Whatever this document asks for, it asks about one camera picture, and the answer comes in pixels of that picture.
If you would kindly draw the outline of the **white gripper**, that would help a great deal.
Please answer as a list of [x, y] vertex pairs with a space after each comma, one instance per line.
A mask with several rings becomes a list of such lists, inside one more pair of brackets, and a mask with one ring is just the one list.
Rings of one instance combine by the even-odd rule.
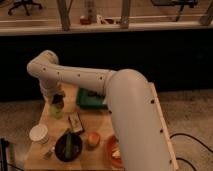
[[52, 99], [52, 104], [57, 108], [62, 109], [64, 107], [63, 96], [65, 96], [64, 91], [62, 90], [61, 84], [54, 81], [44, 80], [39, 81], [39, 86], [41, 93], [45, 99]]

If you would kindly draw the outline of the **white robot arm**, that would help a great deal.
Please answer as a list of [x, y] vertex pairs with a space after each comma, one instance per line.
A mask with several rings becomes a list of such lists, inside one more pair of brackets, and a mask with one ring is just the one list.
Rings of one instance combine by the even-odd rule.
[[62, 66], [50, 50], [32, 59], [27, 72], [39, 80], [47, 99], [60, 92], [61, 83], [106, 98], [125, 171], [178, 170], [159, 100], [140, 72]]

